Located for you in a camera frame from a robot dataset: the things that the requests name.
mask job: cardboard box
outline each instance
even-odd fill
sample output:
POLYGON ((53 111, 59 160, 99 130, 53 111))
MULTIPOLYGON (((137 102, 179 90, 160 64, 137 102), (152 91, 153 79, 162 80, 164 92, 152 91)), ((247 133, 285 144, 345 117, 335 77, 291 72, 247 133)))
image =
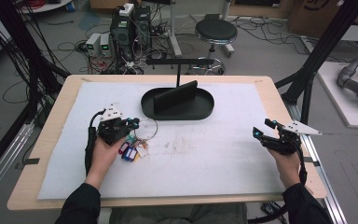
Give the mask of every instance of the cardboard box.
POLYGON ((321 37, 338 10, 337 1, 296 0, 287 22, 288 31, 321 37))
POLYGON ((115 7, 122 7, 126 3, 134 3, 133 0, 89 0, 91 8, 108 8, 113 9, 115 7))

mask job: stool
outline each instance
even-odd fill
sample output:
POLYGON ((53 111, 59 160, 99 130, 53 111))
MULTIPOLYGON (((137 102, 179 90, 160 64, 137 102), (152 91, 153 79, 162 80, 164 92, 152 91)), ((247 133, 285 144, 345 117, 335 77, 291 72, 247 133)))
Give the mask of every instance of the stool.
POLYGON ((200 59, 213 59, 214 63, 192 67, 193 74, 197 74, 196 71, 202 71, 204 75, 223 75, 226 68, 220 60, 213 57, 214 47, 232 43, 237 38, 237 33, 237 28, 228 21, 218 19, 199 21, 196 25, 196 36, 200 40, 211 44, 208 57, 201 57, 200 59))

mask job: black metal frame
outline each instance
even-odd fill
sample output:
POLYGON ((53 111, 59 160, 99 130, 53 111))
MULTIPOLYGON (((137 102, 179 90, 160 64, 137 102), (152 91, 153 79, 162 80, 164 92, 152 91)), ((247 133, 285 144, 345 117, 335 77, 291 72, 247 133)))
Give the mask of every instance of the black metal frame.
POLYGON ((296 105, 298 97, 304 92, 301 109, 302 123, 308 124, 313 79, 357 16, 358 0, 345 0, 304 65, 290 77, 275 83, 277 89, 292 83, 287 92, 282 95, 282 99, 289 105, 296 105))

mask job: gray floor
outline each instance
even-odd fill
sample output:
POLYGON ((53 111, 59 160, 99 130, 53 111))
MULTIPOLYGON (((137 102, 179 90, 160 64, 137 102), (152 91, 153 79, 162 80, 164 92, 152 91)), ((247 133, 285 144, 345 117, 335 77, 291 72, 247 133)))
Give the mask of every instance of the gray floor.
MULTIPOLYGON (((47 25, 41 23, 40 28, 48 41, 51 49, 62 64, 72 74, 85 74, 84 67, 86 61, 84 57, 77 52, 61 51, 61 49, 71 48, 71 44, 80 40, 85 40, 86 35, 93 32, 108 31, 110 24, 110 14, 95 13, 90 11, 86 6, 74 13, 68 13, 63 9, 57 9, 47 13, 41 13, 39 19, 46 22, 63 22, 73 21, 63 25, 47 25)), ((282 27, 271 24, 269 30, 272 33, 282 33, 282 36, 288 36, 285 27, 285 21, 277 21, 282 27)), ((177 19, 178 27, 184 27, 178 32, 179 34, 193 34, 195 22, 189 17, 177 19)), ((232 44, 236 50, 231 58, 218 49, 216 57, 221 59, 227 67, 227 75, 238 76, 269 76, 274 81, 281 80, 297 71, 300 66, 307 60, 306 54, 296 52, 296 49, 302 53, 305 52, 304 46, 298 39, 289 38, 289 44, 271 44, 265 40, 259 40, 254 35, 264 38, 260 27, 255 30, 251 25, 242 25, 247 31, 239 29, 237 40, 232 44)), ((263 29, 269 39, 277 38, 278 35, 269 33, 267 26, 263 29)), ((184 58, 198 58, 207 53, 209 46, 199 41, 193 35, 179 35, 179 45, 184 54, 184 58)), ((350 61, 358 57, 358 48, 353 43, 340 43, 329 61, 341 62, 350 61)), ((145 74, 176 74, 175 69, 169 66, 156 66, 153 70, 151 66, 145 69, 145 74)), ((14 119, 20 114, 25 103, 11 104, 6 103, 2 96, 5 91, 15 83, 21 81, 16 75, 14 66, 4 52, 0 53, 0 139, 8 130, 14 119)), ((11 88, 5 98, 10 102, 23 101, 26 98, 25 85, 23 83, 11 88)), ((317 148, 324 169, 328 175, 330 183, 338 198, 341 208, 345 214, 348 223, 358 223, 358 129, 347 128, 333 106, 332 101, 327 95, 324 87, 318 78, 314 81, 314 90, 310 108, 310 126, 324 133, 322 136, 313 137, 313 143, 317 148)), ((15 169, 17 162, 21 161, 25 150, 32 144, 39 130, 35 130, 32 139, 27 143, 16 162, 6 174, 0 183, 0 223, 53 223, 59 215, 59 210, 33 211, 33 212, 13 212, 6 207, 7 200, 13 190, 21 170, 15 169)), ((256 211, 257 204, 253 204, 248 217, 256 217, 261 214, 256 211)))

